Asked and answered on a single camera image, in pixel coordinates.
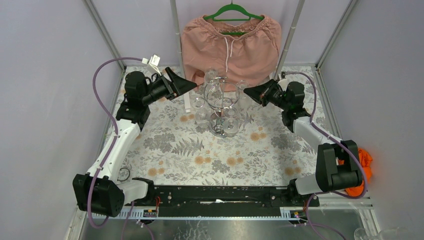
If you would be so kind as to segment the chrome wine glass rack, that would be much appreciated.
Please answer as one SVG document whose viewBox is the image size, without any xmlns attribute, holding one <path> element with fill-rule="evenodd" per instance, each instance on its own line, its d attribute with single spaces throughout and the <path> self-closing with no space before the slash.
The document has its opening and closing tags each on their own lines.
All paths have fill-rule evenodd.
<svg viewBox="0 0 424 240">
<path fill-rule="evenodd" d="M 223 131 L 224 117 L 239 118 L 240 92 L 236 84 L 227 81 L 226 77 L 219 76 L 219 79 L 220 83 L 204 88 L 204 97 L 211 109 L 207 126 L 214 136 L 228 138 Z"/>
</svg>

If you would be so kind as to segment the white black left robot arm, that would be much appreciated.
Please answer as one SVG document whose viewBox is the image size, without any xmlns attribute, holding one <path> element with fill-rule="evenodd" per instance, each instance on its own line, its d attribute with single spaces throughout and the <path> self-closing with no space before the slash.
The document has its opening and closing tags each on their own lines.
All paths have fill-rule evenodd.
<svg viewBox="0 0 424 240">
<path fill-rule="evenodd" d="M 147 77 L 141 71 L 132 71 L 125 76 L 124 100 L 112 119 L 112 135 L 87 173 L 77 174 L 72 181 L 81 211 L 116 217 L 124 205 L 136 200 L 144 206 L 154 202 L 152 180 L 135 177 L 121 184 L 117 181 L 130 146 L 147 123 L 150 104 L 162 98 L 173 100 L 198 86 L 170 67 L 165 72 Z"/>
</svg>

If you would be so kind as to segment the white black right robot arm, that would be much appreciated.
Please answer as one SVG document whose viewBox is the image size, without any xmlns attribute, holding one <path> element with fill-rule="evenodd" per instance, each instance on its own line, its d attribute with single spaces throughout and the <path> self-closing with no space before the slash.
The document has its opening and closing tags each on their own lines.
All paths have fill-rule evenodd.
<svg viewBox="0 0 424 240">
<path fill-rule="evenodd" d="M 245 88 L 243 91 L 259 105 L 268 104 L 282 110 L 283 124 L 316 151 L 315 172 L 291 181 L 287 201 L 301 205 L 309 194 L 327 193 L 366 184 L 367 177 L 359 163 L 358 146 L 352 140 L 331 135 L 313 122 L 304 108 L 304 85 L 290 82 L 283 90 L 275 80 Z"/>
</svg>

